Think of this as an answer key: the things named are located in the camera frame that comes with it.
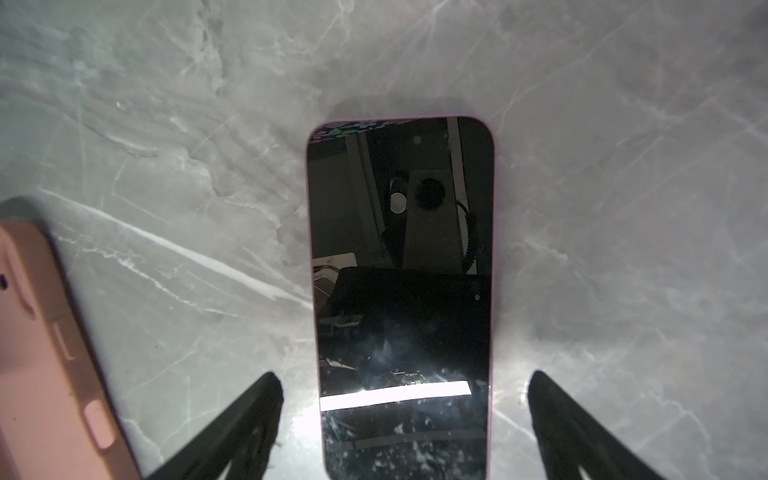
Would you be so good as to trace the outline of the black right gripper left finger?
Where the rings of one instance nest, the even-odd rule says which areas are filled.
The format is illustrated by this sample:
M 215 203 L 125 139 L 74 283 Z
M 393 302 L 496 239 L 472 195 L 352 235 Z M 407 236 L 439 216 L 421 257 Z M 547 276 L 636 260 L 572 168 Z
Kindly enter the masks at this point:
M 159 467 L 151 479 L 261 479 L 275 445 L 284 395 L 267 372 Z

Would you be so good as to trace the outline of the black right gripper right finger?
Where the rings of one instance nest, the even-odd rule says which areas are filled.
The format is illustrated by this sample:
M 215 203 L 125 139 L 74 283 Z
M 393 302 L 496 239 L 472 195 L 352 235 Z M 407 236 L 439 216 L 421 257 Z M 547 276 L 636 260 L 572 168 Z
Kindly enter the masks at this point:
M 545 372 L 527 390 L 532 427 L 549 479 L 658 479 Z

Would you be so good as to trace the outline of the pink phone case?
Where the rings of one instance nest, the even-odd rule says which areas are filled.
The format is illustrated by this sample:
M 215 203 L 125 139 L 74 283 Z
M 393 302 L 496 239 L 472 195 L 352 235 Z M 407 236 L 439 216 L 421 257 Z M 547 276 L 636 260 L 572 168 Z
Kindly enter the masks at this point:
M 1 476 L 137 479 L 51 245 L 1 223 Z

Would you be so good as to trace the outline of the pink-edged smartphone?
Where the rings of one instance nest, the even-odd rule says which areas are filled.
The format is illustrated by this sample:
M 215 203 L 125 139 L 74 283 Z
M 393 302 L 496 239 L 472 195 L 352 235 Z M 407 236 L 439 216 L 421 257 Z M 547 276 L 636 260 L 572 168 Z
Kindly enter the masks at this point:
M 317 128 L 307 145 L 324 465 L 488 471 L 496 148 L 468 116 Z

